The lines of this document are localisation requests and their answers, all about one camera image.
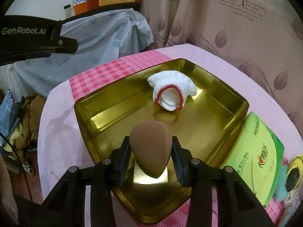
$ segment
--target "makeup sponge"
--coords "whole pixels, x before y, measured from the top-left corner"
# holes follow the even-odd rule
[[[150,120],[136,125],[129,142],[142,171],[150,177],[161,176],[172,151],[172,134],[166,123]]]

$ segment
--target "pink checkered cloth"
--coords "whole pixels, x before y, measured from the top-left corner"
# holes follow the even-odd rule
[[[118,60],[114,60],[107,64],[87,70],[86,72],[83,72],[69,80],[74,101],[76,102],[81,97],[120,78],[169,60],[172,59],[164,54],[161,54],[157,50],[152,50],[125,56]],[[216,210],[216,196],[213,197],[213,202],[212,227],[217,227],[218,215]],[[179,207],[176,211],[158,224],[137,224],[139,227],[185,227],[189,203],[190,200],[185,202],[181,207]],[[266,211],[272,221],[276,224],[280,215],[284,211],[284,205],[282,202],[277,203],[272,199]]]

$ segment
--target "curtain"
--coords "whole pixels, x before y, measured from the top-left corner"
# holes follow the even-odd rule
[[[155,43],[189,43],[244,72],[303,135],[303,23],[287,0],[142,0]]]

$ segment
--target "pink tablecloth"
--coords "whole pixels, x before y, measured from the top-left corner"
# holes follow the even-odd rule
[[[178,45],[122,57],[83,72],[51,91],[42,113],[38,139],[39,174],[44,198],[68,167],[77,165],[79,168],[84,168],[93,165],[75,117],[73,109],[75,101],[133,72],[177,58],[186,58],[203,67],[245,97],[250,104],[248,112],[254,111],[284,144],[286,161],[291,160],[298,153],[303,153],[303,142],[295,126],[279,105],[260,86],[227,62],[207,51],[189,44]],[[85,226],[90,226],[89,190],[88,187]],[[130,217],[115,196],[113,196],[113,206],[117,226],[144,226]],[[189,200],[155,226],[185,226],[188,207]],[[267,208],[267,212],[274,222],[277,221],[282,210],[283,205],[277,204],[273,200]],[[213,226],[217,225],[215,211],[213,212]]]

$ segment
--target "green package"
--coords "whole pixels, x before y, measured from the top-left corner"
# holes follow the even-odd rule
[[[278,181],[283,154],[278,137],[251,112],[221,168],[232,166],[266,208]]]

